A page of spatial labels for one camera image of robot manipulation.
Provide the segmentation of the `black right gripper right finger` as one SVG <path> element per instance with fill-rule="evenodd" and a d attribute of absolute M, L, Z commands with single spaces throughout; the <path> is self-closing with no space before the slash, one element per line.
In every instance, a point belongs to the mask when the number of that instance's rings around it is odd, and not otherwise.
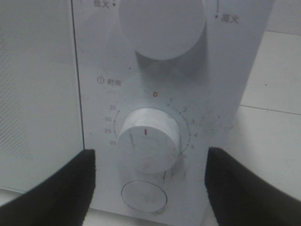
<path fill-rule="evenodd" d="M 208 149 L 205 186 L 220 226 L 299 226 L 301 202 L 218 147 Z"/>

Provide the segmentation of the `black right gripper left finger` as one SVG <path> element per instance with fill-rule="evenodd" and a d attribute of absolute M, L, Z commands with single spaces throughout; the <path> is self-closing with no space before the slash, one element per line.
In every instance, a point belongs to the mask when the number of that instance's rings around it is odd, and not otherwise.
<path fill-rule="evenodd" d="M 95 151 L 86 149 L 55 174 L 0 208 L 2 226 L 81 226 L 93 198 Z"/>

